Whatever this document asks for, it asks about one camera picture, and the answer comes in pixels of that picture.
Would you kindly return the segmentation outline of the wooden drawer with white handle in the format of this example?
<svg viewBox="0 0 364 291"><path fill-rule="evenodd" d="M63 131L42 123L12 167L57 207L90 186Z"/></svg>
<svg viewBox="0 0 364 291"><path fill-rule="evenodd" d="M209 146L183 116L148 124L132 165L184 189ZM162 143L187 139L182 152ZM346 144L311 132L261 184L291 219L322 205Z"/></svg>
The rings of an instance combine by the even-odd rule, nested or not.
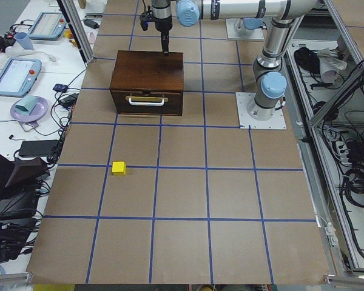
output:
<svg viewBox="0 0 364 291"><path fill-rule="evenodd" d="M169 115L183 114L183 94L180 92L110 91L119 114Z"/></svg>

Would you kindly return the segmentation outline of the dark wooden drawer box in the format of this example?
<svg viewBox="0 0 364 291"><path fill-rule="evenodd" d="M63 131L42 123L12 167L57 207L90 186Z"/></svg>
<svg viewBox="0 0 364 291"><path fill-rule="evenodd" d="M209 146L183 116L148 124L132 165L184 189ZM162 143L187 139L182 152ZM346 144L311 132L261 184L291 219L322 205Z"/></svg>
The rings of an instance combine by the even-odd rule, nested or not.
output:
<svg viewBox="0 0 364 291"><path fill-rule="evenodd" d="M181 52L119 50L109 90L183 94L183 61Z"/></svg>

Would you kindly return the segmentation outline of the small blue black device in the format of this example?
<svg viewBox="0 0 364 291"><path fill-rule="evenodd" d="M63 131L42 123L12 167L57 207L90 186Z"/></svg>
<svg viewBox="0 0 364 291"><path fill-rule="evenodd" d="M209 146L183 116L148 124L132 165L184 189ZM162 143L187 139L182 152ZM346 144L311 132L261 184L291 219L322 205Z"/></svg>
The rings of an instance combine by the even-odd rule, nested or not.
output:
<svg viewBox="0 0 364 291"><path fill-rule="evenodd" d="M68 90L69 86L65 84L55 84L53 86L53 90L55 92L65 93Z"/></svg>

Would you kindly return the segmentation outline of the far blue teach pendant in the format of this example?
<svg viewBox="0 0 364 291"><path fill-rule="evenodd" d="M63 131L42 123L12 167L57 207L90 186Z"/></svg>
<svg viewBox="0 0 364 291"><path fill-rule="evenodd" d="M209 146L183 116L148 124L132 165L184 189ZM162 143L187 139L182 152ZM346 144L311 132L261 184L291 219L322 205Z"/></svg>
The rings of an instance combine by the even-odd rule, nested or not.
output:
<svg viewBox="0 0 364 291"><path fill-rule="evenodd" d="M57 40L66 27L66 20L61 13L41 12L29 30L32 40Z"/></svg>

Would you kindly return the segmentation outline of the pink cup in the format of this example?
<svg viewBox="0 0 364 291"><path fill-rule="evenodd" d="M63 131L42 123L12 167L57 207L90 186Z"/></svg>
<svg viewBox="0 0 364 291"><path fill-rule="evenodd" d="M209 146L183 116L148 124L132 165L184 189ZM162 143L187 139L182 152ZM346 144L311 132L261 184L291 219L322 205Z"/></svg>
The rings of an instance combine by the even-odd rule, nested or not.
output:
<svg viewBox="0 0 364 291"><path fill-rule="evenodd" d="M87 40L88 40L89 44L94 44L95 43L96 36L95 36L94 32L87 32L86 36L87 36Z"/></svg>

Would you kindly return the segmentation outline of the near blue teach pendant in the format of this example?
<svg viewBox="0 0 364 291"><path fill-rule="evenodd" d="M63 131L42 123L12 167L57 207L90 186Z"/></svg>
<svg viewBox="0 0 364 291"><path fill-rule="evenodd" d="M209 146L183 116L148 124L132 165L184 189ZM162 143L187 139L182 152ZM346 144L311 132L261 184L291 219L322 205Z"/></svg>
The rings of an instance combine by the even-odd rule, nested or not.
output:
<svg viewBox="0 0 364 291"><path fill-rule="evenodd" d="M10 58L0 73L0 96L24 97L41 68L42 62L38 59Z"/></svg>

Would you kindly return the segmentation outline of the teal box on plate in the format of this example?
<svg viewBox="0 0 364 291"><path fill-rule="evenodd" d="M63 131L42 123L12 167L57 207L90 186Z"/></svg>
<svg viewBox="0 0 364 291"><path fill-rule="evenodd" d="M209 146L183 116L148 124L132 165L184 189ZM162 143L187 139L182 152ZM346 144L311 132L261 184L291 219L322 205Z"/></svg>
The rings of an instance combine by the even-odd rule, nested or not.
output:
<svg viewBox="0 0 364 291"><path fill-rule="evenodd" d="M15 104L15 111L22 115L31 114L37 103L37 97L33 95L26 95Z"/></svg>

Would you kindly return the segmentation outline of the purple plate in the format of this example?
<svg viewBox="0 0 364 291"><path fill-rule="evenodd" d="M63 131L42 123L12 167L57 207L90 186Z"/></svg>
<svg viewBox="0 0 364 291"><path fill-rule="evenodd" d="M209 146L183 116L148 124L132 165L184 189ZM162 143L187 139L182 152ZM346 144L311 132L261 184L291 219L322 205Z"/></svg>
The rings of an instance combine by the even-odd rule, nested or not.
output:
<svg viewBox="0 0 364 291"><path fill-rule="evenodd" d="M10 114L19 122L31 122L41 119L48 108L46 99L28 94L12 105Z"/></svg>

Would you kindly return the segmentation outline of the blue teach pendant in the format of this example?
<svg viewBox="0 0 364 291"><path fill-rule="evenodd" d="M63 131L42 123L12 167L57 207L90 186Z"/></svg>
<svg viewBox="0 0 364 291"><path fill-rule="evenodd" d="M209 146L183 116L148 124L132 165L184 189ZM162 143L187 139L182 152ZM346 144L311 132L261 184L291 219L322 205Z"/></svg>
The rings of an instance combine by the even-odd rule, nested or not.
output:
<svg viewBox="0 0 364 291"><path fill-rule="evenodd" d="M42 62L38 59L10 58L0 73L0 96L24 97L41 68Z"/></svg>
<svg viewBox="0 0 364 291"><path fill-rule="evenodd" d="M66 27L66 20L61 13L41 12L29 30L32 40L57 40Z"/></svg>

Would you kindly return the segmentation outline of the light blue plastic cup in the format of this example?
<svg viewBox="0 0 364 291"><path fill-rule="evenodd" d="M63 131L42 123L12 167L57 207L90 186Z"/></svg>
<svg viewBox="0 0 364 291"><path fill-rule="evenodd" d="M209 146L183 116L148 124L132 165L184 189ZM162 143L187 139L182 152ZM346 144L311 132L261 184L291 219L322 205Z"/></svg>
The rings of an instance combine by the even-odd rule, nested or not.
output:
<svg viewBox="0 0 364 291"><path fill-rule="evenodd" d="M25 50L34 50L33 43L26 32L18 32L15 35L16 42Z"/></svg>

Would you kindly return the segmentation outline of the black power adapter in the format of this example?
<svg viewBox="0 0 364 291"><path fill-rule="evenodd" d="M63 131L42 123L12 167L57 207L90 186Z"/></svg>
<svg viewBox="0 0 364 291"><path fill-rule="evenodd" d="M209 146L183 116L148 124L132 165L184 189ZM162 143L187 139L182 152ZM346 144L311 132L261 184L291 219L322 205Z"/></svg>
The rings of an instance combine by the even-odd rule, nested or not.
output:
<svg viewBox="0 0 364 291"><path fill-rule="evenodd" d="M92 29L98 29L99 28L99 24L91 19L84 19L83 23L85 26L92 28Z"/></svg>

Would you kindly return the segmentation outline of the yellow cube block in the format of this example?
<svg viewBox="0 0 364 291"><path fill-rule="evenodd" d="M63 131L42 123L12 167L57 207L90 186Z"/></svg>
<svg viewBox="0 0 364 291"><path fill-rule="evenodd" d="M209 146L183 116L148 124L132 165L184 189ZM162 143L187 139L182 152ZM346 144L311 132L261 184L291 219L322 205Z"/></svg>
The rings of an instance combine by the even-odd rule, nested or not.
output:
<svg viewBox="0 0 364 291"><path fill-rule="evenodd" d="M120 176L126 174L126 163L124 161L114 161L112 163L112 175Z"/></svg>

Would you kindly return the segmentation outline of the black flat tablet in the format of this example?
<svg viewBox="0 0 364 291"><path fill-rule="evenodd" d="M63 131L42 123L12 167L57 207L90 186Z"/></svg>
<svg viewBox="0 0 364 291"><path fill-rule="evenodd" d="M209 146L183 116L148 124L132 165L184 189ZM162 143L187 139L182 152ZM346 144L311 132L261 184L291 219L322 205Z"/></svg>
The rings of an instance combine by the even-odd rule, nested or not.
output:
<svg viewBox="0 0 364 291"><path fill-rule="evenodd" d="M57 139L23 141L18 154L23 158L47 157L57 145Z"/></svg>

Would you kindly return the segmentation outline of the aluminium frame post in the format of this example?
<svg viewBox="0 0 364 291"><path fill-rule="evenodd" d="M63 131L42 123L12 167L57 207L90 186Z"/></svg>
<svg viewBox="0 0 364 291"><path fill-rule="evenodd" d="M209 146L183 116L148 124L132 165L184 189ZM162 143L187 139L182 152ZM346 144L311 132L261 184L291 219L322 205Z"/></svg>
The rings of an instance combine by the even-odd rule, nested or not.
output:
<svg viewBox="0 0 364 291"><path fill-rule="evenodd" d="M90 42L87 39L83 23L75 7L75 3L72 0L57 0L57 3L73 34L83 62L86 64L94 62L94 54Z"/></svg>

